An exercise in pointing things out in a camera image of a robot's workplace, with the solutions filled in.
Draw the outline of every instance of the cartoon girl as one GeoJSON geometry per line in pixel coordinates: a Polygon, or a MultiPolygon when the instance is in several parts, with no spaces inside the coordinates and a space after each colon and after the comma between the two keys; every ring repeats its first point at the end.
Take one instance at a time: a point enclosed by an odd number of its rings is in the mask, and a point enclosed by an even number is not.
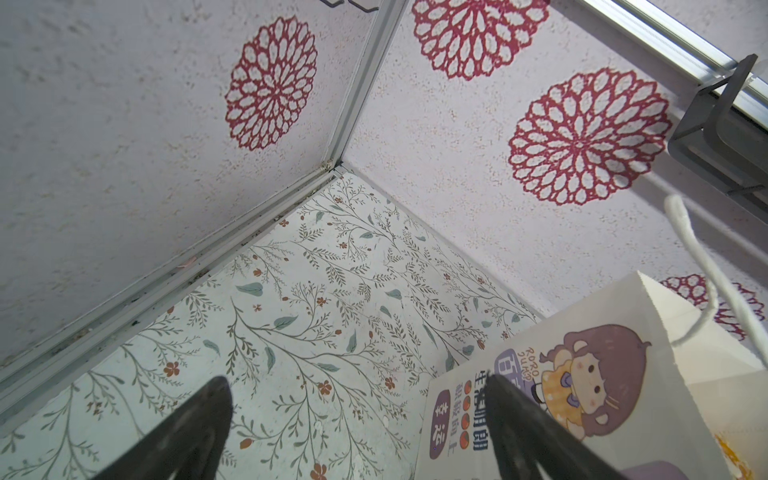
{"type": "Polygon", "coordinates": [[[567,333],[562,345],[540,355],[554,370],[542,372],[531,394],[577,439],[608,435],[637,404],[649,346],[621,325],[567,333]]]}

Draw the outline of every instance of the cartoon girl's hair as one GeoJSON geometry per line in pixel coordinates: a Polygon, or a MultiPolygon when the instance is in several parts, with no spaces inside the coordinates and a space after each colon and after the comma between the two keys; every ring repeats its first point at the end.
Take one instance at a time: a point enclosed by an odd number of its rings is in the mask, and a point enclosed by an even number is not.
{"type": "Polygon", "coordinates": [[[645,349],[650,342],[643,342],[635,332],[621,325],[603,325],[581,332],[565,334],[563,344],[539,356],[540,362],[554,362],[562,350],[571,352],[574,359],[591,353],[598,359],[600,374],[605,381],[605,404],[591,414],[582,413],[581,421],[586,436],[607,435],[629,417],[640,398],[645,375],[645,349]],[[578,342],[586,343],[577,351],[578,342]],[[597,418],[607,415],[601,425],[597,418]]]}

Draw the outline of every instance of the yellow dress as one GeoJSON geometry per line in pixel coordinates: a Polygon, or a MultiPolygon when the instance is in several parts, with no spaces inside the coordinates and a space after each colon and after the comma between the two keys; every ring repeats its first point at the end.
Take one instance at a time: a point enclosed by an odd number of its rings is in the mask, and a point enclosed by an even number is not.
{"type": "Polygon", "coordinates": [[[571,372],[571,364],[572,361],[568,360],[554,372],[544,372],[541,376],[541,391],[544,393],[547,410],[565,428],[568,427],[566,420],[581,426],[581,407],[568,403],[568,397],[573,391],[571,387],[560,383],[563,374],[571,372]]]}

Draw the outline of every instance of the red floral medallion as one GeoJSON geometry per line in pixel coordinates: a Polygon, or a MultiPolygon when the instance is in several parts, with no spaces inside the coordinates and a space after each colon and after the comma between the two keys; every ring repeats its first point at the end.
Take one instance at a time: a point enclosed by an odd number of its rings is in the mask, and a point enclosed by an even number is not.
{"type": "Polygon", "coordinates": [[[296,17],[278,18],[243,46],[227,93],[230,136],[251,150],[274,144],[290,129],[315,77],[315,36],[296,17]]]}
{"type": "MultiPolygon", "coordinates": [[[[662,281],[661,284],[701,310],[704,310],[704,307],[707,306],[706,280],[701,275],[671,276],[662,281]]],[[[752,307],[752,311],[757,319],[761,322],[764,321],[766,319],[765,304],[756,298],[756,294],[752,290],[747,290],[741,283],[733,282],[733,285],[739,290],[739,293],[749,303],[750,307],[752,307]]],[[[724,301],[720,302],[720,309],[715,313],[715,322],[723,325],[728,332],[737,336],[739,340],[746,338],[746,332],[742,330],[741,325],[733,316],[733,311],[724,301]]]]}
{"type": "Polygon", "coordinates": [[[558,205],[629,188],[664,151],[669,102],[657,83],[610,68],[576,74],[531,103],[509,141],[523,189],[558,205]]]}
{"type": "Polygon", "coordinates": [[[548,0],[416,0],[414,35],[432,69],[472,80],[509,65],[548,17],[548,0]]]}

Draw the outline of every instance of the white floral sheet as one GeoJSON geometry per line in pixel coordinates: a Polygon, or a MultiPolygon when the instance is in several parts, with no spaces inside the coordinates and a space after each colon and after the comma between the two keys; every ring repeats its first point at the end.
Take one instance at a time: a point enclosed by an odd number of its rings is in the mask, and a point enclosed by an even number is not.
{"type": "Polygon", "coordinates": [[[0,480],[87,478],[215,375],[222,478],[409,478],[429,380],[538,319],[353,175],[0,442],[0,480]]]}

